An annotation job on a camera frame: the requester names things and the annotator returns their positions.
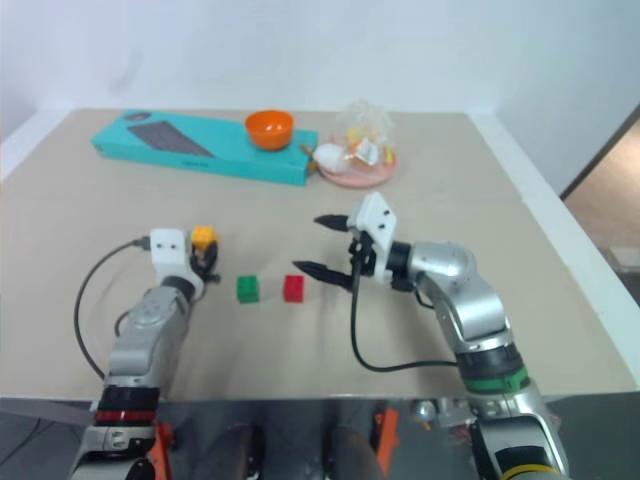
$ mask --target teal box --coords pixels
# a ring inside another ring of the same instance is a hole
[[[130,110],[91,139],[104,157],[186,168],[206,173],[304,185],[318,134],[294,130],[276,152],[254,146],[240,122],[173,113]]]

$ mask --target floor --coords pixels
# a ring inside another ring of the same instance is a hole
[[[596,246],[640,249],[640,120],[565,205]]]
[[[160,414],[176,427],[177,446],[171,461],[177,480],[195,478],[213,440],[230,426],[246,423],[264,428],[265,479],[321,480],[322,438],[327,428],[346,424],[368,435],[372,415],[383,405],[380,401],[355,399],[218,402],[165,405]],[[400,444],[393,454],[390,480],[477,479],[464,440],[439,428],[427,431],[410,415],[408,401],[392,406],[400,413]],[[562,421],[560,434],[570,458],[572,478],[638,478],[640,393],[572,397],[550,406]],[[0,414],[0,459],[34,424],[34,419]],[[40,432],[0,466],[0,479],[66,478],[78,448],[80,429],[43,421]]]

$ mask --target beige table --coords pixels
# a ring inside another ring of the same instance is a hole
[[[89,138],[117,111],[71,114],[9,177],[0,200],[0,394],[89,399],[100,391],[73,337],[78,286],[104,253],[152,227],[213,224],[223,282],[194,308],[174,400],[434,397],[462,392],[452,368],[393,374],[362,369],[349,345],[349,295],[311,279],[303,305],[281,299],[292,260],[346,268],[349,238],[312,223],[348,212],[362,191],[320,177],[306,187],[100,158]],[[198,112],[232,119],[242,112]],[[330,132],[332,114],[299,113],[298,125]],[[394,115],[401,165],[380,188],[405,241],[469,247],[501,294],[517,343],[546,394],[635,388],[589,303],[469,119]],[[262,301],[240,305],[237,275],[260,278]],[[148,255],[132,250],[96,275],[82,307],[90,351],[105,365],[115,318],[152,284]],[[359,339],[365,357],[390,364],[450,358],[431,312],[410,296],[364,281]]]

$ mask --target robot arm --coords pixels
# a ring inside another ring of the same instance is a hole
[[[187,332],[192,301],[217,256],[215,242],[197,256],[186,233],[155,229],[151,259],[157,286],[129,311],[127,327],[116,339],[93,425],[83,435],[72,480],[153,480],[146,454],[155,442],[155,415],[168,388]]]
[[[568,475],[564,449],[515,346],[502,301],[478,275],[473,254],[452,243],[394,241],[396,218],[378,193],[367,195],[349,217],[316,221],[354,235],[352,274],[295,262],[305,273],[349,291],[358,285],[354,277],[375,276],[433,303],[476,416],[471,436],[481,475],[487,480]]]

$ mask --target red cube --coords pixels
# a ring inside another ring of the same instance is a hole
[[[302,303],[304,298],[304,277],[302,275],[285,275],[282,295],[287,303]]]

